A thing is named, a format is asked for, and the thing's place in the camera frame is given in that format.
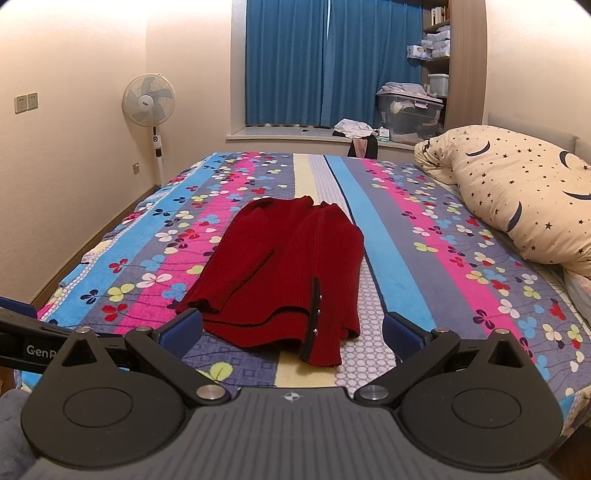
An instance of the blue curtain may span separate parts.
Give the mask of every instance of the blue curtain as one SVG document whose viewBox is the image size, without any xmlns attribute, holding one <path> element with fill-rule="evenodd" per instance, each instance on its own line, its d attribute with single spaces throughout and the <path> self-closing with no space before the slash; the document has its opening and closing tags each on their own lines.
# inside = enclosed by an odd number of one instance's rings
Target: blue curtain
<svg viewBox="0 0 591 480">
<path fill-rule="evenodd" d="M 407 58 L 406 46 L 421 41 L 422 14 L 416 1 L 331 1 L 324 127 L 343 118 L 375 127 L 375 93 L 384 83 L 421 83 L 421 67 Z"/>
<path fill-rule="evenodd" d="M 328 0 L 248 0 L 246 124 L 318 125 Z"/>
</svg>

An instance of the colorful bedspread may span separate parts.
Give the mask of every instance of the colorful bedspread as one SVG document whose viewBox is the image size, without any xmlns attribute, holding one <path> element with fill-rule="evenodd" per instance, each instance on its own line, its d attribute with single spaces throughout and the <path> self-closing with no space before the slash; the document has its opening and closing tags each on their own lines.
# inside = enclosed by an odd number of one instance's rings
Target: colorful bedspread
<svg viewBox="0 0 591 480">
<path fill-rule="evenodd" d="M 565 433 L 587 419 L 591 332 L 559 283 L 412 165 L 304 154 L 212 155 L 141 202 L 88 252 L 87 264 L 64 280 L 40 318 L 99 332 L 157 327 L 174 317 L 242 206 L 264 196 L 303 195 L 337 203 L 365 236 L 362 335 L 343 343 L 343 364 L 313 368 L 273 346 L 243 350 L 205 333 L 184 358 L 189 365 L 230 390 L 342 385 L 352 392 L 395 364 L 381 335 L 386 308 L 425 330 L 445 326 L 463 338 L 509 329 L 559 400 Z M 36 380 L 24 376 L 29 386 Z"/>
</svg>

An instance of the red sweater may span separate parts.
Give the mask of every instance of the red sweater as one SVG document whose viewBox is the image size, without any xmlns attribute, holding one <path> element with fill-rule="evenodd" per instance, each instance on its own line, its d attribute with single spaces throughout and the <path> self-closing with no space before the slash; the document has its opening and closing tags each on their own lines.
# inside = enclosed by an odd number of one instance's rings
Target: red sweater
<svg viewBox="0 0 591 480">
<path fill-rule="evenodd" d="M 228 226 L 177 313 L 234 345 L 302 342 L 300 358 L 340 365 L 340 340 L 359 336 L 363 235 L 336 205 L 310 197 L 246 205 Z"/>
</svg>

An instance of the wall socket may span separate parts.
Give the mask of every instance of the wall socket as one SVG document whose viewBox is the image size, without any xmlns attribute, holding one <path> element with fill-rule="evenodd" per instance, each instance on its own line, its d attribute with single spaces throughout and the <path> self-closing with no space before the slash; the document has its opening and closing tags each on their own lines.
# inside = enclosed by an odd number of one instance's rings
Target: wall socket
<svg viewBox="0 0 591 480">
<path fill-rule="evenodd" d="M 39 101 L 37 99 L 37 92 L 29 93 L 27 95 L 27 110 L 33 110 L 39 106 Z"/>
<path fill-rule="evenodd" d="M 21 95 L 14 99 L 14 113 L 21 113 L 27 111 L 27 96 Z"/>
</svg>

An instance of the metal screw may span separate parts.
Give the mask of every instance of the metal screw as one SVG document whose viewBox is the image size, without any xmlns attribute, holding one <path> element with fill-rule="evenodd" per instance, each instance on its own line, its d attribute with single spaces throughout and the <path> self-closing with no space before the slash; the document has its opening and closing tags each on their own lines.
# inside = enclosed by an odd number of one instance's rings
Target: metal screw
<svg viewBox="0 0 591 480">
<path fill-rule="evenodd" d="M 221 385 L 202 385 L 196 393 L 204 400 L 219 400 L 226 394 L 226 389 Z"/>
<path fill-rule="evenodd" d="M 365 400 L 382 400 L 388 396 L 388 389 L 381 385 L 365 385 L 359 389 L 359 395 Z"/>
</svg>

